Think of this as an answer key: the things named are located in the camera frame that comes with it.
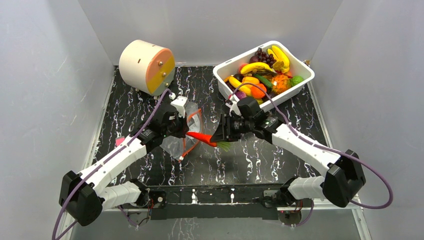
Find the yellow toy banana bunch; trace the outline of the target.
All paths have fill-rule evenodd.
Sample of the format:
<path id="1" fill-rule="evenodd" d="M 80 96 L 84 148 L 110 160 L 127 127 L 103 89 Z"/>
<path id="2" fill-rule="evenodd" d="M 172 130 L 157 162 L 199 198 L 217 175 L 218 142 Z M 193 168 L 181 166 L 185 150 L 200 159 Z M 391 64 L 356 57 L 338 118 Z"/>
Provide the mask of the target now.
<path id="1" fill-rule="evenodd" d="M 272 68 L 276 72 L 280 72 L 285 74 L 290 71 L 290 60 L 287 55 L 282 51 L 278 46 L 271 46 L 271 48 L 267 49 L 268 55 L 272 55 Z"/>

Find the yellow toy banana left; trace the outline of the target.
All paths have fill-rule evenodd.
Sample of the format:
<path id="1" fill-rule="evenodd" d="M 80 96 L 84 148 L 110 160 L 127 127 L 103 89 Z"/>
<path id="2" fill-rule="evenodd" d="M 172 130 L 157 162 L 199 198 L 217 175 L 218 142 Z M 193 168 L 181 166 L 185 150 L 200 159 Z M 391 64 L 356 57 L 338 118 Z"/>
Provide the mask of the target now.
<path id="1" fill-rule="evenodd" d="M 242 83 L 237 80 L 235 77 L 230 76 L 228 78 L 228 82 L 236 89 L 238 89 L 239 91 L 245 93 L 248 97 L 252 96 L 252 92 L 251 89 L 249 87 L 247 87 L 246 85 L 242 85 Z"/>

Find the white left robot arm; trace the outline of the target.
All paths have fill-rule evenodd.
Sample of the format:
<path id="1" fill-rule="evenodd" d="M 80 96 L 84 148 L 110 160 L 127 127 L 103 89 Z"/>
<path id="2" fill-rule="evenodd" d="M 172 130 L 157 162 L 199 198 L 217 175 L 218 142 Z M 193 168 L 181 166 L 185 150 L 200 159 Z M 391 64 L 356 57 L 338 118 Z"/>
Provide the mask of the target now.
<path id="1" fill-rule="evenodd" d="M 160 146 L 169 136 L 185 138 L 188 132 L 186 107 L 166 103 L 156 108 L 144 124 L 104 158 L 79 173 L 62 178 L 59 204 L 81 226 L 91 224 L 104 210 L 132 203 L 144 208 L 149 203 L 146 187 L 131 180 L 109 187 L 109 183 L 135 161 Z"/>

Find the yellow toy pepper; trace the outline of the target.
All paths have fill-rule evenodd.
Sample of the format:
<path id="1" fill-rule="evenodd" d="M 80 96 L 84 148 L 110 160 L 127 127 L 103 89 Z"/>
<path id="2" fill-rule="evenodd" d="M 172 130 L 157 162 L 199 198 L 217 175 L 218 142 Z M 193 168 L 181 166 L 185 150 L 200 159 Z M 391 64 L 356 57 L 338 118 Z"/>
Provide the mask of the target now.
<path id="1" fill-rule="evenodd" d="M 258 78 L 256 78 L 256 77 L 253 77 L 253 76 L 245 76 L 245 77 L 242 79 L 242 83 L 251 83 L 251 84 L 257 85 L 257 84 L 260 84 L 261 82 L 260 82 L 260 81 L 259 81 L 259 79 L 258 79 Z"/>

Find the white plastic food bin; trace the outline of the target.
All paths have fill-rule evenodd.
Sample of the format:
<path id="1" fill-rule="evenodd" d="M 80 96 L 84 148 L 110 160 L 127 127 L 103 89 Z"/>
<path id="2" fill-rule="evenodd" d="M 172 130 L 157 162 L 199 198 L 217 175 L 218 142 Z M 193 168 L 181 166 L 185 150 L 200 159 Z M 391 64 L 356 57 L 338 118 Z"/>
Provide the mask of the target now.
<path id="1" fill-rule="evenodd" d="M 242 64 L 246 64 L 248 60 L 250 60 L 250 58 L 254 56 L 254 52 L 258 48 L 261 48 L 262 50 L 268 50 L 273 46 L 279 47 L 282 50 L 282 52 L 289 59 L 289 71 L 295 76 L 302 77 L 303 81 L 291 87 L 287 91 L 274 96 L 272 98 L 272 101 L 276 105 L 280 105 L 300 93 L 303 87 L 315 77 L 314 71 L 305 63 L 300 61 L 296 56 L 294 56 L 290 52 L 290 50 L 281 42 L 276 40 L 270 40 L 244 53 L 241 53 L 223 63 L 220 63 L 219 65 L 213 68 L 213 75 L 217 78 L 218 89 L 221 95 L 227 99 L 229 95 L 233 92 L 230 87 L 224 82 L 225 77 L 235 74 Z"/>

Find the pink tag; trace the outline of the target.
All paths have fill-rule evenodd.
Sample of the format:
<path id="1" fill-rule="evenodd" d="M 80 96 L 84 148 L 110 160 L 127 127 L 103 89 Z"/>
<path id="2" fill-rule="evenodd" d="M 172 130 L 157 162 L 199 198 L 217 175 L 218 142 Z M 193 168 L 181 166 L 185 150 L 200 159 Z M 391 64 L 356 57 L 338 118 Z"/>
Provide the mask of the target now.
<path id="1" fill-rule="evenodd" d="M 125 136 L 119 136 L 115 139 L 115 146 L 121 146 L 125 142 L 126 137 Z"/>

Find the green toy vegetable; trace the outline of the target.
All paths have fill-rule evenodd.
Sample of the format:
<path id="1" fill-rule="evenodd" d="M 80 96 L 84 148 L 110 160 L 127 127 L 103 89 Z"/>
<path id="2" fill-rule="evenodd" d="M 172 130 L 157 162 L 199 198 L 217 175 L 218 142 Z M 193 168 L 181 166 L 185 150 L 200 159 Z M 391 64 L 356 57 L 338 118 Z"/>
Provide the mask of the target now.
<path id="1" fill-rule="evenodd" d="M 296 85 L 298 85 L 298 84 L 300 84 L 301 82 L 303 82 L 304 81 L 304 78 L 303 77 L 301 77 L 301 76 L 299 76 L 299 75 L 296 75 L 296 76 L 293 76 L 291 79 L 290 79 L 290 84 L 291 84 L 291 86 L 292 87 L 294 87 L 294 86 L 296 86 Z"/>

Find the orange toy carrot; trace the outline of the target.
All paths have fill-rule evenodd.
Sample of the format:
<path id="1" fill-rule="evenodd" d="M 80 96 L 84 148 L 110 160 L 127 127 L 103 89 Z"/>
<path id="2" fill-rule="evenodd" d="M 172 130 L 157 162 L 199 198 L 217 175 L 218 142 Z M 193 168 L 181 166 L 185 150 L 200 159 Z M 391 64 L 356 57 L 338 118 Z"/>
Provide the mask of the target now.
<path id="1" fill-rule="evenodd" d="M 205 134 L 205 133 L 200 133 L 200 132 L 194 132 L 194 131 L 188 131 L 186 133 L 187 136 L 192 137 L 200 142 L 203 142 L 211 147 L 214 148 L 219 148 L 225 152 L 228 152 L 230 147 L 231 147 L 231 143 L 230 142 L 218 142 L 218 143 L 214 143 L 214 142 L 210 142 L 210 138 L 212 135 L 210 134 Z"/>

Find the yellow toy banana centre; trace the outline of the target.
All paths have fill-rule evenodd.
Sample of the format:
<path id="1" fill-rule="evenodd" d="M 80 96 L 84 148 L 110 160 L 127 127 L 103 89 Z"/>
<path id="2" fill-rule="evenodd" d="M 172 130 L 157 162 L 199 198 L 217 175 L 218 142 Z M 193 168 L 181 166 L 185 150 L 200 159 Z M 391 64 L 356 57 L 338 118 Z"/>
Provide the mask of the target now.
<path id="1" fill-rule="evenodd" d="M 264 62 L 254 62 L 244 65 L 240 69 L 240 73 L 247 74 L 253 72 L 254 70 L 256 70 L 257 72 L 267 72 L 271 74 L 276 74 L 276 72 L 267 63 Z"/>

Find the green toy cucumber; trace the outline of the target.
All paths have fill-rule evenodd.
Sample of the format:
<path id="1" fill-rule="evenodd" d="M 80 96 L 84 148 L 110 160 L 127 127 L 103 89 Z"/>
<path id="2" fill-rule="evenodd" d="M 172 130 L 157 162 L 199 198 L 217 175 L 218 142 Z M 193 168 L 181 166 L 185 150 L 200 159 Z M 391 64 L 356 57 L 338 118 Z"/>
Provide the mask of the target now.
<path id="1" fill-rule="evenodd" d="M 262 75 L 258 75 L 258 74 L 254 74 L 253 75 L 255 78 L 257 78 L 264 86 L 266 86 L 268 89 L 272 89 L 273 84 L 271 83 L 270 80 L 268 80 L 267 78 L 263 77 Z"/>

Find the orange netted toy fruit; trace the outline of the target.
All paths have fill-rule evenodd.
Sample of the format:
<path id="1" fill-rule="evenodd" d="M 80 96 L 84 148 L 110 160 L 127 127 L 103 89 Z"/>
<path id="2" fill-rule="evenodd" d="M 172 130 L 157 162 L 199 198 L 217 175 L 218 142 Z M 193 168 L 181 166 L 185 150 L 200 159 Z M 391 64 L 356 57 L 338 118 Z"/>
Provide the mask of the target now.
<path id="1" fill-rule="evenodd" d="M 274 76 L 271 80 L 271 83 L 272 91 L 276 94 L 282 94 L 292 87 L 290 79 L 283 74 Z"/>

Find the dark purple toy grapes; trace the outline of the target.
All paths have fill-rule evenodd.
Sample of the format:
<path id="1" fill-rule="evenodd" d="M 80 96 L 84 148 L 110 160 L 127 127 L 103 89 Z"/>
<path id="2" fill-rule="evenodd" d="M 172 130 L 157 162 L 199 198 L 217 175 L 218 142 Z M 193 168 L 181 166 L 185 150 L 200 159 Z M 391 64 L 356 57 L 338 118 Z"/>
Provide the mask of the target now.
<path id="1" fill-rule="evenodd" d="M 273 54 L 269 55 L 267 52 L 263 51 L 262 48 L 259 47 L 249 60 L 250 64 L 257 62 L 266 63 L 272 68 L 274 63 L 277 62 L 277 60 L 274 58 Z"/>

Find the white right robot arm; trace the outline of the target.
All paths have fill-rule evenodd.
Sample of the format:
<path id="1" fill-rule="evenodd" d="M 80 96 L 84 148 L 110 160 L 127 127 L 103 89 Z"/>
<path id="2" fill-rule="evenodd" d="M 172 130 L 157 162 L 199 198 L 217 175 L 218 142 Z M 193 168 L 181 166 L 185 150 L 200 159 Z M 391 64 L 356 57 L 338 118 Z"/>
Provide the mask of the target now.
<path id="1" fill-rule="evenodd" d="M 234 103 L 238 111 L 223 113 L 212 143 L 237 142 L 243 134 L 253 133 L 257 138 L 281 147 L 301 158 L 319 172 L 315 177 L 292 177 L 269 199 L 272 203 L 295 207 L 303 199 L 326 199 L 333 205 L 346 207 L 365 185 L 360 163 L 351 160 L 356 154 L 346 155 L 324 149 L 309 137 L 296 133 L 281 117 L 265 112 L 252 97 Z"/>

